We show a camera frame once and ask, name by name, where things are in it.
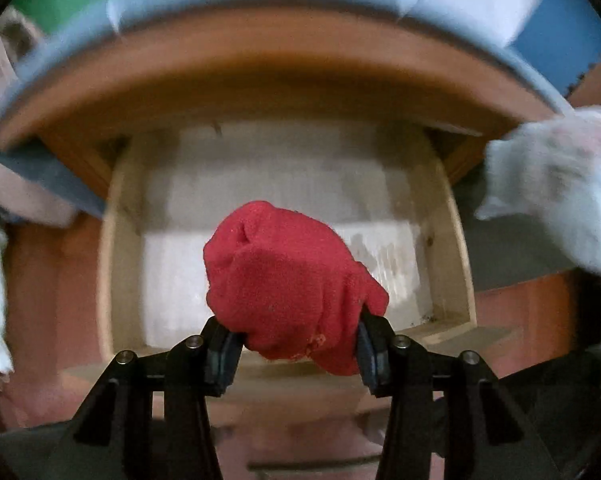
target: red sock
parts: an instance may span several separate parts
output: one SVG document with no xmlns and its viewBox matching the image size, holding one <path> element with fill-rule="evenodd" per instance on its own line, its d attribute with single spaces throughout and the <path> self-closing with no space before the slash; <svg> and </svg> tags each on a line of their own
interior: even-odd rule
<svg viewBox="0 0 601 480">
<path fill-rule="evenodd" d="M 267 359 L 311 357 L 336 375 L 358 372 L 360 311 L 389 296 L 326 224 L 268 202 L 225 218 L 203 250 L 210 309 Z"/>
</svg>

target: dark gray surface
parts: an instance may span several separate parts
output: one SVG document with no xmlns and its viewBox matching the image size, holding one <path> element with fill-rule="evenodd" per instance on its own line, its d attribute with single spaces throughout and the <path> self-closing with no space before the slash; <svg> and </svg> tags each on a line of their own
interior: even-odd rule
<svg viewBox="0 0 601 480">
<path fill-rule="evenodd" d="M 486 190 L 483 166 L 472 170 L 453 189 L 476 291 L 514 285 L 576 266 L 533 218 L 476 219 L 474 212 Z"/>
</svg>

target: metal bolt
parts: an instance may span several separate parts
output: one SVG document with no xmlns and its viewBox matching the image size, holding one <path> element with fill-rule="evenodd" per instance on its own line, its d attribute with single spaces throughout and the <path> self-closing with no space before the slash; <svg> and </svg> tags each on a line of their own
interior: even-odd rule
<svg viewBox="0 0 601 480">
<path fill-rule="evenodd" d="M 480 355 L 475 353 L 473 350 L 463 352 L 462 360 L 468 365 L 477 365 L 480 362 Z"/>
<path fill-rule="evenodd" d="M 401 350 L 405 350 L 409 348 L 411 345 L 411 339 L 406 335 L 397 334 L 394 336 L 394 346 L 396 348 L 400 348 Z"/>
<path fill-rule="evenodd" d="M 205 343 L 205 339 L 202 338 L 202 335 L 190 335 L 184 340 L 184 345 L 190 350 L 200 348 L 203 343 Z"/>
<path fill-rule="evenodd" d="M 123 350 L 116 354 L 116 362 L 119 365 L 126 365 L 127 363 L 131 363 L 133 358 L 136 357 L 136 354 L 131 350 Z"/>
</svg>

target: metal pin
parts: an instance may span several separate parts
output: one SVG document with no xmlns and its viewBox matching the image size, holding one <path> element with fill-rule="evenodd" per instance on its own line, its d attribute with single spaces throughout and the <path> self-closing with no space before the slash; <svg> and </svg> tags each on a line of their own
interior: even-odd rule
<svg viewBox="0 0 601 480">
<path fill-rule="evenodd" d="M 190 335 L 184 340 L 184 345 L 190 350 L 200 348 L 203 343 L 205 343 L 205 339 L 202 338 L 202 335 Z"/>
<path fill-rule="evenodd" d="M 116 354 L 116 362 L 119 365 L 126 365 L 127 363 L 131 363 L 135 357 L 136 354 L 131 350 L 122 350 Z"/>
<path fill-rule="evenodd" d="M 393 344 L 396 348 L 405 350 L 405 349 L 409 348 L 409 346 L 411 345 L 411 339 L 408 338 L 406 335 L 397 334 L 394 336 Z"/>
<path fill-rule="evenodd" d="M 468 365 L 477 365 L 480 362 L 480 355 L 473 350 L 469 350 L 467 352 L 463 352 L 462 360 Z"/>
</svg>

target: red cloth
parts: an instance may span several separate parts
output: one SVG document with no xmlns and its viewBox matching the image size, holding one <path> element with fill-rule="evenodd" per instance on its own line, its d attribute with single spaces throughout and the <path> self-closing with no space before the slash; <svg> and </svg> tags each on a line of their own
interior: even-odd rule
<svg viewBox="0 0 601 480">
<path fill-rule="evenodd" d="M 225 218 L 203 250 L 207 303 L 247 348 L 267 359 L 311 357 L 336 375 L 358 373 L 363 304 L 385 314 L 389 296 L 326 224 L 268 202 Z"/>
</svg>

